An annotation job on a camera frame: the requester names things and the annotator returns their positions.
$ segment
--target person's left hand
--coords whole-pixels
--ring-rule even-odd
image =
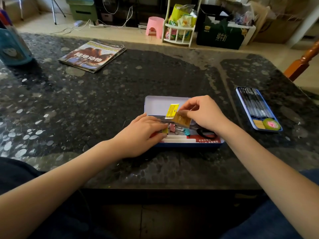
[[[158,133],[150,138],[154,132],[167,126],[168,124],[161,123],[160,119],[144,113],[112,139],[116,146],[114,149],[119,151],[122,158],[137,157],[167,136],[165,133]]]

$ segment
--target forearm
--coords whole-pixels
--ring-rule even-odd
[[[119,159],[116,149],[111,148],[112,142],[99,143],[66,164],[1,195],[0,238],[28,237],[74,191]]]
[[[262,147],[232,122],[219,134],[304,238],[317,238],[319,187]]]

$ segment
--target open pencil box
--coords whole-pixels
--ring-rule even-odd
[[[146,96],[144,112],[149,116],[165,117],[171,104],[179,104],[181,107],[188,99],[187,97]],[[169,120],[167,123],[169,124],[168,136],[155,145],[156,147],[219,147],[224,142],[215,133],[200,128],[193,120],[189,129],[172,124]]]
[[[237,87],[236,92],[254,129],[264,132],[283,130],[259,90]]]

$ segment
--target pink plastic stool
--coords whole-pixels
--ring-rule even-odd
[[[163,33],[163,22],[164,19],[161,17],[149,17],[146,28],[146,35],[148,35],[151,28],[154,28],[156,31],[156,37],[158,39],[161,39]]]

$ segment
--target white cable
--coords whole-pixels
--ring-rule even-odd
[[[133,16],[133,6],[131,6],[131,7],[129,8],[129,11],[128,11],[127,17],[126,17],[126,21],[125,21],[125,23],[124,23],[122,26],[107,25],[107,24],[105,24],[104,22],[102,22],[102,21],[99,20],[99,19],[98,19],[97,21],[100,21],[101,23],[103,23],[103,24],[104,24],[105,26],[107,26],[107,27],[122,28],[122,27],[124,27],[124,26],[126,25],[126,23],[131,19],[132,16]]]
[[[75,27],[73,27],[73,28],[70,28],[70,31],[69,31],[69,32],[63,33],[63,34],[69,34],[70,32],[72,32],[72,30],[81,31],[83,28],[85,28],[85,26],[89,23],[89,21],[91,21],[91,20],[90,20],[90,19],[87,20],[86,24],[85,24],[81,29],[76,29]],[[54,32],[54,33],[62,33],[62,32],[64,32],[64,31],[66,31],[67,29],[69,29],[69,28],[65,28],[65,29],[63,29],[63,30],[61,30],[61,31],[59,31],[59,32]]]
[[[105,5],[104,5],[104,0],[102,0],[102,3],[103,3],[103,7],[104,7],[104,9],[106,10],[106,7],[105,7]],[[117,10],[119,9],[119,1],[117,1]],[[114,12],[114,13],[110,13],[108,10],[106,10],[109,14],[115,14],[116,12],[117,12],[117,10]]]

